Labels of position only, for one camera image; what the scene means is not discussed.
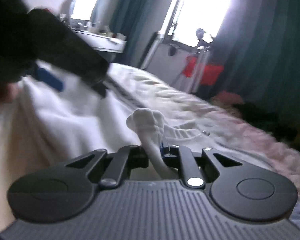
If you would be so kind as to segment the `white zip-up garment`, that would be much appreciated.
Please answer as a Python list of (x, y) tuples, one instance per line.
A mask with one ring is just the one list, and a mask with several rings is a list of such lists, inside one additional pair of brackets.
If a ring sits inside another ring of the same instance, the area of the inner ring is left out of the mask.
[(64, 90), (26, 77), (12, 86), (13, 100), (0, 107), (0, 231), (14, 220), (7, 190), (18, 178), (98, 148), (116, 152), (130, 144), (143, 145), (148, 168), (132, 172), (133, 179), (159, 180), (173, 173), (159, 159), (164, 137), (156, 124), (129, 125), (139, 107), (108, 90), (105, 98), (79, 77), (48, 64), (44, 68), (61, 79)]

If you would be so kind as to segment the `pile of dark clothes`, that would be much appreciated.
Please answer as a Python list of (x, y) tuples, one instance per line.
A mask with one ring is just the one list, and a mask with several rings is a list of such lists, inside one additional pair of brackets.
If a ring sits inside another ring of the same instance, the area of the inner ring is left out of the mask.
[(274, 112), (264, 111), (235, 93), (222, 91), (209, 99), (209, 103), (221, 107), (229, 114), (251, 126), (272, 135), (277, 141), (287, 143), (300, 152), (300, 125), (282, 121)]

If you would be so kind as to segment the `pink white bed quilt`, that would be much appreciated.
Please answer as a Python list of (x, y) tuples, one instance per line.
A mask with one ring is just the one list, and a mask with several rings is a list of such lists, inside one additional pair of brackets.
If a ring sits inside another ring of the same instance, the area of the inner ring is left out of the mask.
[(290, 217), (300, 227), (300, 153), (220, 107), (178, 91), (134, 67), (111, 64), (109, 76), (140, 110), (129, 125), (156, 124), (169, 144), (193, 152), (211, 147), (290, 179), (299, 199)]

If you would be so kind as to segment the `white dresser shelf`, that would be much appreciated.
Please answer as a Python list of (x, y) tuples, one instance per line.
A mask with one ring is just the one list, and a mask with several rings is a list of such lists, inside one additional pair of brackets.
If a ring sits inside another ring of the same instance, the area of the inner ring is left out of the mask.
[(126, 41), (114, 37), (112, 33), (96, 33), (96, 24), (68, 18), (67, 14), (59, 14), (58, 18), (78, 37), (97, 51), (123, 53)]

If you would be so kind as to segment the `white metal stand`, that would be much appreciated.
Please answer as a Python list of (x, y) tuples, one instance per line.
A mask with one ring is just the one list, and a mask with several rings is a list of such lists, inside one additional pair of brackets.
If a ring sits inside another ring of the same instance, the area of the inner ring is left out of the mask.
[(181, 91), (189, 94), (197, 91), (200, 78), (203, 77), (204, 68), (214, 44), (213, 37), (202, 28), (196, 30), (196, 37), (198, 40), (197, 45), (192, 48), (185, 58), (185, 66), (181, 72), (170, 83), (171, 87), (179, 85)]

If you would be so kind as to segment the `dark teal curtain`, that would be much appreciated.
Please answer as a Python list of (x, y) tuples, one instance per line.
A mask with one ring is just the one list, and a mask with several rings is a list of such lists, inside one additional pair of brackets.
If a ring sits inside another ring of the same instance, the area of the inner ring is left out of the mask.
[(117, 63), (155, 64), (171, 83), (204, 29), (214, 44), (194, 93), (222, 91), (300, 125), (300, 0), (119, 0), (110, 29), (127, 38)]

